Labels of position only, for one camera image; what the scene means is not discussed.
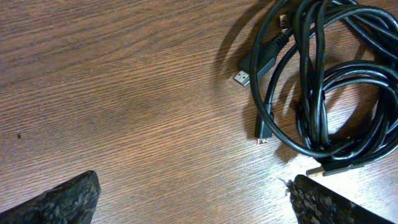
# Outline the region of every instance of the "black wire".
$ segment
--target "black wire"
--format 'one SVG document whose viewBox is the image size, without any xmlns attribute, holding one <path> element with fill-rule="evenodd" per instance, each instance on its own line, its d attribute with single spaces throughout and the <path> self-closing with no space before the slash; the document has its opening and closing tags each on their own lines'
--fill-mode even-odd
<svg viewBox="0 0 398 224">
<path fill-rule="evenodd" d="M 354 0 L 304 0 L 297 8 L 293 28 L 296 44 L 284 55 L 271 77 L 264 102 L 257 74 L 259 48 L 266 30 L 277 12 L 290 0 L 280 0 L 268 13 L 253 45 L 250 61 L 250 86 L 257 110 L 272 132 L 299 153 L 316 158 L 322 164 L 350 161 L 363 165 L 377 161 L 398 147 L 398 21 L 377 7 L 361 6 Z M 325 70 L 324 27 L 344 20 L 348 27 L 377 53 L 377 61 L 356 60 Z M 310 39 L 317 38 L 315 67 L 309 56 Z M 272 103 L 276 84 L 286 64 L 300 54 L 302 100 L 297 108 L 297 131 L 305 146 L 289 138 L 273 122 L 266 104 Z M 366 83 L 379 87 L 379 99 L 369 129 L 359 137 L 340 142 L 329 139 L 325 93 L 334 89 Z"/>
</svg>

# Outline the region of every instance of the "brown wood tabletop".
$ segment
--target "brown wood tabletop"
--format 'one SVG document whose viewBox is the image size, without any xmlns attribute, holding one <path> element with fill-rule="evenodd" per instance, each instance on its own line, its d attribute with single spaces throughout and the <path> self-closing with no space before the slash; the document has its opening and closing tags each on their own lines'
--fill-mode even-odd
<svg viewBox="0 0 398 224">
<path fill-rule="evenodd" d="M 95 170 L 93 223 L 295 223 L 280 179 L 318 163 L 275 137 L 256 146 L 250 89 L 232 80 L 274 3 L 0 0 L 0 211 Z M 328 66 L 373 58 L 343 23 L 325 32 Z M 274 97 L 296 141 L 298 71 L 296 55 Z M 330 132 L 360 128 L 376 94 L 329 93 Z M 398 222 L 397 159 L 316 181 Z"/>
</svg>

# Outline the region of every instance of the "wooden surface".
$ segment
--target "wooden surface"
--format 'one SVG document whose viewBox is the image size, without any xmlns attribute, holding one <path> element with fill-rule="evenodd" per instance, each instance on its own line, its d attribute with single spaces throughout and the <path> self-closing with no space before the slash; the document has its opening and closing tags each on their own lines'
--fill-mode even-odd
<svg viewBox="0 0 398 224">
<path fill-rule="evenodd" d="M 95 170 L 93 223 L 295 223 L 279 178 L 318 164 L 275 137 L 256 146 L 250 90 L 231 78 L 274 3 L 1 0 L 0 211 Z M 361 3 L 398 16 L 395 1 Z M 373 57 L 342 23 L 326 46 L 329 65 Z M 296 140 L 298 62 L 274 97 Z M 376 93 L 328 94 L 330 132 L 354 133 Z M 397 159 L 317 181 L 398 222 Z"/>
</svg>

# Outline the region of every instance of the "cord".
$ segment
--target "cord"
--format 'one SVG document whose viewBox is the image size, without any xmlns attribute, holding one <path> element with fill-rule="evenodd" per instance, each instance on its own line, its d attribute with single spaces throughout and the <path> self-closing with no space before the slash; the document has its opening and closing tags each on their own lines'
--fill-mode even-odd
<svg viewBox="0 0 398 224">
<path fill-rule="evenodd" d="M 315 158 L 327 172 L 346 170 L 375 162 L 398 146 L 398 21 L 383 9 L 361 6 L 354 0 L 304 0 L 285 35 L 295 45 L 284 55 L 269 82 L 262 101 L 257 71 L 259 50 L 266 30 L 278 11 L 290 0 L 280 0 L 268 13 L 257 33 L 249 64 L 251 93 L 265 126 L 293 150 Z M 324 28 L 344 20 L 355 34 L 376 51 L 378 60 L 355 60 L 325 70 Z M 315 66 L 309 56 L 310 38 L 316 36 Z M 269 105 L 287 62 L 300 54 L 301 102 L 297 108 L 297 130 L 304 146 L 289 138 L 273 121 Z M 376 114 L 370 128 L 358 138 L 340 142 L 329 139 L 325 94 L 347 85 L 366 83 L 379 87 Z"/>
</svg>

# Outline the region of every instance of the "usb cable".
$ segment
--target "usb cable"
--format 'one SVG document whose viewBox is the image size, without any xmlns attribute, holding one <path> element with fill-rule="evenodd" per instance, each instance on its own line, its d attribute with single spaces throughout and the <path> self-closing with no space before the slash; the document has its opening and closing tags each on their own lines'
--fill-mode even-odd
<svg viewBox="0 0 398 224">
<path fill-rule="evenodd" d="M 362 6 L 354 0 L 303 0 L 294 14 L 292 26 L 263 46 L 261 42 L 271 20 L 288 2 L 290 0 L 280 0 L 270 10 L 257 33 L 251 54 L 239 64 L 242 71 L 234 77 L 243 86 L 250 83 L 259 114 L 255 131 L 258 143 L 267 142 L 273 133 L 293 150 L 313 157 L 322 166 L 309 170 L 307 175 L 331 175 L 386 157 L 398 147 L 397 19 L 383 9 Z M 340 19 L 376 51 L 377 60 L 354 60 L 325 70 L 324 28 Z M 291 35 L 295 45 L 278 63 L 262 100 L 258 81 L 275 65 L 276 56 Z M 309 56 L 309 41 L 314 35 L 317 37 L 315 66 Z M 296 124 L 303 145 L 280 130 L 272 114 L 276 84 L 297 51 L 300 53 L 302 100 L 297 108 Z M 379 87 L 376 114 L 369 122 L 369 129 L 361 131 L 359 137 L 332 141 L 328 135 L 325 94 L 361 83 Z"/>
</svg>

